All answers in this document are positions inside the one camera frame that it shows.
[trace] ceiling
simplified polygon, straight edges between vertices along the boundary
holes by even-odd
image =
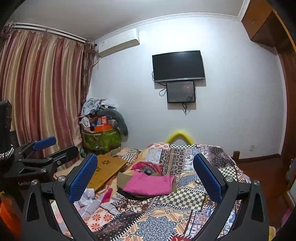
[[[150,18],[190,12],[238,16],[244,0],[25,0],[16,22],[56,28],[96,40]]]

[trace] wooden floor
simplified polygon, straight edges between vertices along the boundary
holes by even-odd
[[[287,187],[286,172],[279,158],[238,164],[251,180],[259,180],[266,198],[269,225],[278,228],[288,209],[283,193]]]

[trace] blue textured pad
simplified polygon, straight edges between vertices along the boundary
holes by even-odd
[[[70,185],[69,201],[71,203],[80,200],[97,166],[98,158],[95,154],[92,154]]]
[[[33,146],[33,150],[43,150],[45,148],[55,145],[56,142],[57,140],[55,137],[49,137],[41,141],[37,141]]]
[[[216,180],[215,176],[198,155],[195,155],[193,158],[193,167],[196,172],[198,170],[197,175],[200,178],[211,200],[219,204],[222,201],[221,186]]]

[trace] striped curtain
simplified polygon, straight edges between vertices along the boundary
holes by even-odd
[[[53,34],[12,30],[0,51],[0,100],[12,104],[11,126],[21,145],[55,136],[44,156],[81,147],[83,50],[84,44]]]

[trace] green bag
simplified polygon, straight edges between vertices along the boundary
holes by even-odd
[[[115,129],[97,133],[89,133],[82,130],[81,133],[83,147],[90,149],[89,152],[93,152],[96,155],[106,154],[110,150],[121,146],[121,136]]]

